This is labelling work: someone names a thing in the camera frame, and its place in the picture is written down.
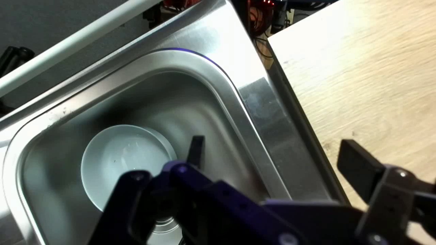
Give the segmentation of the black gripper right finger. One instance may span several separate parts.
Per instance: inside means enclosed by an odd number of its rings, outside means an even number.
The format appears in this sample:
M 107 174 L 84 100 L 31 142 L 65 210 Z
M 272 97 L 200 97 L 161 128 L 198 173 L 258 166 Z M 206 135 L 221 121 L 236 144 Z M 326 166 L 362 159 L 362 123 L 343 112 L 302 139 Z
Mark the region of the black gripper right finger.
M 336 166 L 364 203 L 370 200 L 385 170 L 382 164 L 352 139 L 340 142 Z

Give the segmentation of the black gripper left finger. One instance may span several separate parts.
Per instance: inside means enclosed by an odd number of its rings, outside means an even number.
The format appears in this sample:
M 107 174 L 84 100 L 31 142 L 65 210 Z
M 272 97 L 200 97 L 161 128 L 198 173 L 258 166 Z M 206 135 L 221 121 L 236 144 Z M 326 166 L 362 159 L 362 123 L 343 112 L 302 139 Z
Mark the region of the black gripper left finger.
M 204 157 L 204 138 L 193 136 L 189 144 L 186 162 L 200 169 Z

